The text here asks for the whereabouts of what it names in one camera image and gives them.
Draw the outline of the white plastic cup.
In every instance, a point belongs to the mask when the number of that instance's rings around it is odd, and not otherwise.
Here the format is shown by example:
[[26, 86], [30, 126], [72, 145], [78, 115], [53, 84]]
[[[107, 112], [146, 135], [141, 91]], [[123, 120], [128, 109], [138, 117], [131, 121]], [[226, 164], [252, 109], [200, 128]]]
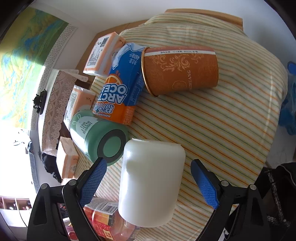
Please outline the white plastic cup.
[[118, 211], [127, 222], [158, 227], [174, 214], [186, 153], [180, 144], [132, 138], [124, 148]]

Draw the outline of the green insulated cup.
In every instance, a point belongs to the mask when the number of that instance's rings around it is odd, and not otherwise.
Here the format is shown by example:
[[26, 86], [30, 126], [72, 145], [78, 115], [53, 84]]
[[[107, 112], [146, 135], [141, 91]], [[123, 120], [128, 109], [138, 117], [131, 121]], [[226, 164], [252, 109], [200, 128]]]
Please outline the green insulated cup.
[[91, 110], [79, 111], [72, 117], [70, 135], [91, 162], [103, 158], [107, 166], [115, 164], [122, 157], [128, 141], [125, 125], [100, 118]]

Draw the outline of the orange paper cup left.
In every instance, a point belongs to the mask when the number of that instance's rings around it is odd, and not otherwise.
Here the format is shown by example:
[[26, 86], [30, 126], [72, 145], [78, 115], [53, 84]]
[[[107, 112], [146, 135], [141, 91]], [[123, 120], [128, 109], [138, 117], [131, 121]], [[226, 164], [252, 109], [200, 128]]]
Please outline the orange paper cup left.
[[98, 210], [102, 213], [114, 214], [118, 211], [118, 203], [114, 201], [108, 201], [102, 198], [94, 197], [89, 204], [84, 207], [91, 208], [92, 210]]

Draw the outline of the orange paper cup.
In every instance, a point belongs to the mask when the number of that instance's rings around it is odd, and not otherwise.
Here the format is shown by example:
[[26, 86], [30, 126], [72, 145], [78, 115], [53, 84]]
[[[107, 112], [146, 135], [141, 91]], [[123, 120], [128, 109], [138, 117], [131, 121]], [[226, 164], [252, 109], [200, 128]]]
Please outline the orange paper cup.
[[94, 197], [89, 204], [84, 207], [91, 208], [92, 210], [98, 210], [102, 213], [114, 214], [118, 211], [118, 203], [114, 201], [108, 201], [102, 198]]
[[146, 47], [141, 65], [145, 86], [152, 96], [218, 84], [216, 53], [205, 46]]

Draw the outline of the orange paper cup right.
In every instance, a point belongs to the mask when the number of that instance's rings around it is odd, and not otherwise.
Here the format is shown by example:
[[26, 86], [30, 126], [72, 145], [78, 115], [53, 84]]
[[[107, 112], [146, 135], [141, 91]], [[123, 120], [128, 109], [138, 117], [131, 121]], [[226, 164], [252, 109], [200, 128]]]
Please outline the orange paper cup right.
[[146, 47], [141, 65], [145, 86], [152, 96], [218, 84], [216, 53], [205, 46]]

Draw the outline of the orange tissue pack left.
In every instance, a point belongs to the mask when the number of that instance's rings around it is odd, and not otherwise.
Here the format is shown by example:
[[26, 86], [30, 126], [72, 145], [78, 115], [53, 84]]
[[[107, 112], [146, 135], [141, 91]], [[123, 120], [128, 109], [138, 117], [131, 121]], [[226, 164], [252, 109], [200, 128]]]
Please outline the orange tissue pack left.
[[79, 156], [71, 138], [60, 137], [56, 163], [62, 179], [74, 176]]

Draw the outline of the orange tissue pack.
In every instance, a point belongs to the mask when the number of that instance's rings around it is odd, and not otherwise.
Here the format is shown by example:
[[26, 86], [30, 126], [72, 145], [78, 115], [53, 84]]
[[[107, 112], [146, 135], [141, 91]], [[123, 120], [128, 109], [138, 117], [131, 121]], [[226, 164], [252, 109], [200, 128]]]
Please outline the orange tissue pack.
[[112, 32], [98, 38], [85, 64], [83, 73], [91, 76], [107, 77], [112, 61], [125, 45], [125, 39]]
[[62, 179], [74, 176], [79, 156], [71, 138], [60, 137], [56, 163]]
[[68, 130], [73, 116], [82, 110], [89, 110], [93, 104], [96, 93], [74, 85], [66, 107], [63, 122]]

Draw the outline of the red plastic snack jar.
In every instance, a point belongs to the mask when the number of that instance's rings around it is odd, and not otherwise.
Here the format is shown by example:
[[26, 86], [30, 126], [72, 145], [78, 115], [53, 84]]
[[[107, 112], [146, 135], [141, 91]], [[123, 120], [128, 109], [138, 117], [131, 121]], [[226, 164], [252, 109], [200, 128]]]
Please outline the red plastic snack jar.
[[135, 240], [140, 227], [124, 220], [116, 210], [110, 215], [84, 207], [84, 212], [95, 232], [104, 240]]

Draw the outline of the black bag on floor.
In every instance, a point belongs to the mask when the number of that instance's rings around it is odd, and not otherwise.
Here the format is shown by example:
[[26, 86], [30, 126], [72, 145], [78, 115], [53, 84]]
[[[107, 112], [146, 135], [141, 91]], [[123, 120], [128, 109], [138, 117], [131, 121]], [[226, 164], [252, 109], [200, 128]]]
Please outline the black bag on floor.
[[56, 162], [56, 157], [42, 153], [41, 154], [41, 160], [43, 162], [43, 165], [45, 167], [45, 170], [52, 174], [52, 176], [59, 182], [62, 183], [62, 178], [60, 176], [58, 167], [57, 167], [57, 162]]

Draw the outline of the striped tablecloth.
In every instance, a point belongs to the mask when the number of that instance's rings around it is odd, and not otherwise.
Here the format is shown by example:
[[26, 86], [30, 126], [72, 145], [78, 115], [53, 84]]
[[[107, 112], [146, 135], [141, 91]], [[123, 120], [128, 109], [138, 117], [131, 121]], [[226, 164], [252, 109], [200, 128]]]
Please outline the striped tablecloth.
[[[280, 60], [249, 39], [240, 18], [194, 13], [163, 13], [120, 32], [127, 43], [146, 47], [205, 46], [217, 56], [219, 79], [213, 88], [152, 96], [145, 83], [128, 141], [180, 144], [186, 153], [172, 219], [158, 227], [140, 227], [136, 240], [217, 240], [223, 230], [210, 230], [223, 208], [236, 203], [235, 189], [247, 200], [257, 197], [255, 180], [273, 142], [280, 106], [287, 94], [287, 72]], [[92, 165], [81, 152], [75, 176]], [[199, 159], [219, 179], [219, 205], [209, 206], [191, 174]], [[97, 197], [119, 203], [122, 157], [107, 166]]]

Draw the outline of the orange tissue pack middle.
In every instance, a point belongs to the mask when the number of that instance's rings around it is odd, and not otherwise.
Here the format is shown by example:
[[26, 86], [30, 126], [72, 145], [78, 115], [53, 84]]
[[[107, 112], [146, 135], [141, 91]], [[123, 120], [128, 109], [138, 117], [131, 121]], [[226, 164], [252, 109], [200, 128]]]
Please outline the orange tissue pack middle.
[[89, 110], [93, 104], [96, 93], [74, 85], [66, 107], [63, 122], [68, 130], [73, 116], [82, 110]]

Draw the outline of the blue orange drink can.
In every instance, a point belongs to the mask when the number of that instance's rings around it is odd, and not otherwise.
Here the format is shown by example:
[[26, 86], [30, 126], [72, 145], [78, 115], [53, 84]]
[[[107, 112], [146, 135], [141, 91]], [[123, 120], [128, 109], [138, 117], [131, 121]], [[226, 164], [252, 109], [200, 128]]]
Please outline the blue orange drink can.
[[144, 87], [141, 56], [145, 47], [125, 44], [116, 54], [109, 75], [98, 96], [93, 113], [101, 118], [130, 125]]

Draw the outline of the black teapot set tray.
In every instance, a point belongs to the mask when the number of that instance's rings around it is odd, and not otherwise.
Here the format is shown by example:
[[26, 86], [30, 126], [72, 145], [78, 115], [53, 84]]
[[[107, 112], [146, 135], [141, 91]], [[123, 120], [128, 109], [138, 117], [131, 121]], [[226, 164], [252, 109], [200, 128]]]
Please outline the black teapot set tray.
[[33, 99], [33, 109], [36, 109], [36, 112], [41, 115], [44, 111], [45, 102], [47, 98], [47, 91], [44, 89], [40, 94], [36, 94], [36, 97]]

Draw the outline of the lace covered low table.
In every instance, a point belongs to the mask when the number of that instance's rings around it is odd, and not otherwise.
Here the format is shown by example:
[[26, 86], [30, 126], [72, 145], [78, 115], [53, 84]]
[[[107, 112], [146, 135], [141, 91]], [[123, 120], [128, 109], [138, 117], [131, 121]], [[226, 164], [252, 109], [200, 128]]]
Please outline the lace covered low table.
[[53, 69], [49, 76], [45, 88], [45, 106], [38, 120], [40, 149], [43, 153], [57, 155], [60, 129], [76, 80], [87, 82], [88, 77], [80, 75], [76, 69]]

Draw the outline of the orange tissue pack right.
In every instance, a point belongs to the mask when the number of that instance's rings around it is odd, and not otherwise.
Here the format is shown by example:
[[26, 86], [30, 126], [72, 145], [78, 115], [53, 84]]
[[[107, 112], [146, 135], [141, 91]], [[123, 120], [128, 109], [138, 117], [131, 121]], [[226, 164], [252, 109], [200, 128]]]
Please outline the orange tissue pack right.
[[125, 39], [112, 32], [98, 38], [85, 64], [83, 73], [91, 76], [107, 77], [112, 61], [125, 45]]

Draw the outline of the green landscape roller blind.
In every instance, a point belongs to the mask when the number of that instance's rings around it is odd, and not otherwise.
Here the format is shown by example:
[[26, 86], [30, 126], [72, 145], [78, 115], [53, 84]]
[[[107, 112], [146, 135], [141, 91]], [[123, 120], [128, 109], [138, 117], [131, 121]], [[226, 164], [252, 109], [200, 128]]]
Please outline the green landscape roller blind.
[[33, 99], [76, 27], [56, 16], [26, 8], [1, 40], [1, 126], [30, 128]]

